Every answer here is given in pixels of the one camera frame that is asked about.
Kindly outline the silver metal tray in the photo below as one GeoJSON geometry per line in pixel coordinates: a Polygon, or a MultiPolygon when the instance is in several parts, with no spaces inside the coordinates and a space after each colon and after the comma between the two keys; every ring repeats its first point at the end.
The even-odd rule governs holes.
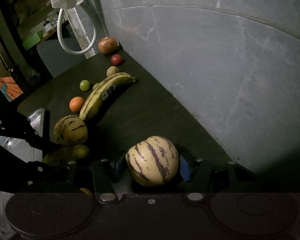
{"type": "MultiPolygon", "coordinates": [[[[44,115],[45,109],[39,108],[28,116],[31,126],[41,137],[44,130],[44,115]]],[[[25,162],[43,159],[42,150],[30,146],[24,139],[1,136],[0,146],[25,162]]],[[[0,239],[11,239],[15,235],[5,215],[6,204],[12,196],[12,193],[0,191],[0,239]]]]}

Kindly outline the green grape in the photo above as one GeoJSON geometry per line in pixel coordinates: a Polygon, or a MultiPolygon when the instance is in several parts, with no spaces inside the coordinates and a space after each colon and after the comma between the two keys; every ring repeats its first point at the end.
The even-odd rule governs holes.
{"type": "Polygon", "coordinates": [[[82,80],[79,87],[82,91],[87,91],[90,89],[90,82],[88,80],[82,80]]]}

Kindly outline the red brown apple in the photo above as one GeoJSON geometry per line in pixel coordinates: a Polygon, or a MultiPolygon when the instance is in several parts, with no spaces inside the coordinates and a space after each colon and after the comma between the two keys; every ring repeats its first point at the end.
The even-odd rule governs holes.
{"type": "Polygon", "coordinates": [[[97,47],[101,54],[107,55],[115,51],[118,44],[114,37],[107,36],[99,40],[97,47]]]}

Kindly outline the small red tomato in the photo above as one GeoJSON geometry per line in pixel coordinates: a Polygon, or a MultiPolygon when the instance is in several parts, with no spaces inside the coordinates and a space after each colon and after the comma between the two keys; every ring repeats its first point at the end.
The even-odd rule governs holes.
{"type": "Polygon", "coordinates": [[[115,55],[113,55],[113,56],[111,57],[110,60],[111,60],[111,63],[112,63],[114,66],[118,66],[118,65],[121,64],[123,58],[122,58],[121,55],[115,54],[115,55]]]}

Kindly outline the small yellow fruit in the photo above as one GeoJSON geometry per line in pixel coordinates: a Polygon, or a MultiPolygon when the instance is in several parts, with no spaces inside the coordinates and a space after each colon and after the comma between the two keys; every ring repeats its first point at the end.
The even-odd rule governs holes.
{"type": "Polygon", "coordinates": [[[88,154],[89,148],[85,145],[74,145],[70,148],[70,152],[72,158],[80,159],[88,154]]]}

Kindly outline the striped yellow pepino melon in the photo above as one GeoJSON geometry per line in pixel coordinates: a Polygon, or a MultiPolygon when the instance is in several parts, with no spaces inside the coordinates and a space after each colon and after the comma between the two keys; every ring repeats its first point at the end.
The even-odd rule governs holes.
{"type": "Polygon", "coordinates": [[[179,154],[166,137],[151,136],[131,147],[125,156],[134,180],[143,186],[162,185],[179,171],[179,154]]]}

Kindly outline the yellow banana with sticker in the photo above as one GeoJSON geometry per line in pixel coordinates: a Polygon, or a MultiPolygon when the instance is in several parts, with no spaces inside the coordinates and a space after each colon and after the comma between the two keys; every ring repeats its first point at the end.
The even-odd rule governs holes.
{"type": "Polygon", "coordinates": [[[135,83],[136,78],[123,72],[105,78],[90,93],[79,113],[79,117],[84,121],[94,116],[101,108],[102,103],[114,94],[117,86],[131,82],[135,83]]]}

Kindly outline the orange tangerine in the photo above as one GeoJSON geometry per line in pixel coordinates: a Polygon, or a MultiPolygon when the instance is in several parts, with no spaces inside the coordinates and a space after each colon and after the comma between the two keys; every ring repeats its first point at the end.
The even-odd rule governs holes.
{"type": "Polygon", "coordinates": [[[78,113],[81,111],[84,103],[85,103],[84,98],[80,96],[76,96],[70,100],[69,108],[72,112],[78,113]]]}

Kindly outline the tan walnut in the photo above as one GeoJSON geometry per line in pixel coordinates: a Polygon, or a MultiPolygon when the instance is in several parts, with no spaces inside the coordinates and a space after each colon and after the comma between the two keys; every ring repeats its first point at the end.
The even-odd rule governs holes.
{"type": "Polygon", "coordinates": [[[119,69],[116,66],[111,66],[107,69],[106,75],[107,77],[110,77],[114,74],[117,74],[119,72],[119,69]]]}

